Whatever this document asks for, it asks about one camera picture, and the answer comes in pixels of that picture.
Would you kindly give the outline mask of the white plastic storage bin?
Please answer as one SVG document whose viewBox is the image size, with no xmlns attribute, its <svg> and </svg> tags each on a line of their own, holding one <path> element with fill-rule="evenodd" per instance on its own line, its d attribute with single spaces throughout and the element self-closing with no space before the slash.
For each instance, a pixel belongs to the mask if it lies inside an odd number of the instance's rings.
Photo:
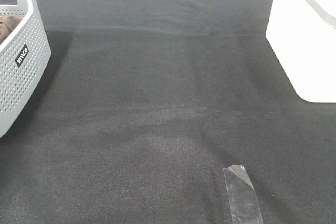
<svg viewBox="0 0 336 224">
<path fill-rule="evenodd" d="M 335 103 L 335 0 L 273 0 L 266 38 L 300 98 Z"/>
</svg>

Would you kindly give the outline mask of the brown terry towel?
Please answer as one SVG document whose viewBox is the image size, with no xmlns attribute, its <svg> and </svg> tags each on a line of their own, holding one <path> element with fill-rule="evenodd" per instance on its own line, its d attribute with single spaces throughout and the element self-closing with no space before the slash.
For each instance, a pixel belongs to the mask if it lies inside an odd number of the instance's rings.
<svg viewBox="0 0 336 224">
<path fill-rule="evenodd" d="M 1 16 L 0 44 L 13 32 L 22 19 L 19 16 Z"/>
</svg>

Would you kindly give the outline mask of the grey perforated laundry basket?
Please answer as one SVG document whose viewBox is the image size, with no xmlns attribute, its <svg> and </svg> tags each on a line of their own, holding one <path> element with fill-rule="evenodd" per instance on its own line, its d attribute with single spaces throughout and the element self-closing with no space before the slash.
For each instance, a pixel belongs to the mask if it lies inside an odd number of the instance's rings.
<svg viewBox="0 0 336 224">
<path fill-rule="evenodd" d="M 36 0 L 2 4 L 2 16 L 22 18 L 1 43 L 1 136 L 4 136 L 36 89 L 51 50 Z"/>
</svg>

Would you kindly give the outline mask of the clear adhesive tape strip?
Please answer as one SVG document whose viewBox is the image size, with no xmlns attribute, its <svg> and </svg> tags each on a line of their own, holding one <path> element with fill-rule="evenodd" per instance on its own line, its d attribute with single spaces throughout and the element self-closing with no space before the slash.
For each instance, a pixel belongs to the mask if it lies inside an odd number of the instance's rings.
<svg viewBox="0 0 336 224">
<path fill-rule="evenodd" d="M 223 169 L 232 222 L 263 224 L 253 184 L 243 165 Z"/>
</svg>

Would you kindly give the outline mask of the black fabric table mat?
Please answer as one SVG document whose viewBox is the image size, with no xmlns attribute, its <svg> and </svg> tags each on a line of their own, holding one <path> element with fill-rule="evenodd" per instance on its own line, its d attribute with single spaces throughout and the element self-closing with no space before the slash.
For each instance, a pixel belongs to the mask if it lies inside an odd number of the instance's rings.
<svg viewBox="0 0 336 224">
<path fill-rule="evenodd" d="M 272 0 L 37 0 L 46 71 L 1 139 L 1 223 L 335 223 L 335 105 L 294 92 Z"/>
</svg>

